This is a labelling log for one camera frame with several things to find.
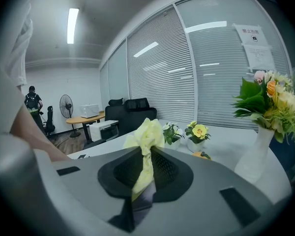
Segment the person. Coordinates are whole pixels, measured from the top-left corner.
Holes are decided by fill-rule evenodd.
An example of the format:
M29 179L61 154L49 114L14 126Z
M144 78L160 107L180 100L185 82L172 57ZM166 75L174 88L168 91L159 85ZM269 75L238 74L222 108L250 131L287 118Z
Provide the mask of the person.
M30 0L14 0L0 24L0 133L25 140L48 153L51 161L71 160L38 128L24 104L25 54L33 31Z
M25 106L27 107L29 113L33 117L34 121L36 122L37 126L39 129L45 134L43 122L41 121L40 118L40 110L43 107L43 103L41 101L41 98L37 93L35 93L35 87L30 86L29 87L29 93L25 95Z

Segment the potted plant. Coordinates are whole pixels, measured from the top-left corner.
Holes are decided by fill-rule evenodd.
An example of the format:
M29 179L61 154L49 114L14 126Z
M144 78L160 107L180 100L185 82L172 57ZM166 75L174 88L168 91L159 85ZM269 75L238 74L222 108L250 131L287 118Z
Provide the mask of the potted plant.
M191 135L187 140L187 147L192 152L201 151L204 143L209 139L208 127L202 124L197 124L197 121L192 121L185 129L186 136Z
M235 173L250 183L255 183L264 171L273 136L282 143L285 135L292 133L295 140L295 93L291 80L276 71L257 71L254 79L242 79L240 96L233 104L239 108L235 117L250 117L259 126L254 145L235 167Z
M165 139L165 148L177 150L180 145L181 137L184 137L182 129L171 122L163 126L163 134Z

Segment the white ceiling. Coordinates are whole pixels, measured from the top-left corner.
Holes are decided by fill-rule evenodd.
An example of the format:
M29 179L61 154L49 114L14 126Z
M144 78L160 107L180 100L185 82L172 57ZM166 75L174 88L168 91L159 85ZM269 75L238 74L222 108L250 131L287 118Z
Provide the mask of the white ceiling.
M33 35L26 61L53 58L101 59L126 22L151 0L31 0ZM69 8L79 8L75 43L67 44Z

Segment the white vase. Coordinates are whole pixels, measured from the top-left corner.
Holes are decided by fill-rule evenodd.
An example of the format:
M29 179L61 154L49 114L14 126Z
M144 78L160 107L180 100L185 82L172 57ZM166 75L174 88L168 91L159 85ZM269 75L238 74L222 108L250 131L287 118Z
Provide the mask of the white vase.
M259 127L255 143L241 157L235 167L236 174L252 184L258 181L265 169L266 155L273 135L274 130Z
M165 148L169 148L172 150L177 150L178 147L180 145L180 138L178 140L176 140L175 142L173 142L171 145L169 145L167 142L165 144Z
M190 140L189 138L187 139L187 147L188 149L190 149L192 152L202 152L202 148L205 144L205 140L203 140L202 142L195 144L192 140Z

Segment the wooden floor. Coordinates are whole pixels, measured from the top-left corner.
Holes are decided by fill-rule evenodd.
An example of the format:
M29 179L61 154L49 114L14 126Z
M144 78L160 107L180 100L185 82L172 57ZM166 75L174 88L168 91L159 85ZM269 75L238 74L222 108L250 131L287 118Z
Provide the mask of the wooden floor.
M71 138L71 132L61 135L57 135L49 138L49 140L64 154L69 155L78 151L83 150L84 144L87 141L85 138L84 131L78 130L81 134L78 137Z

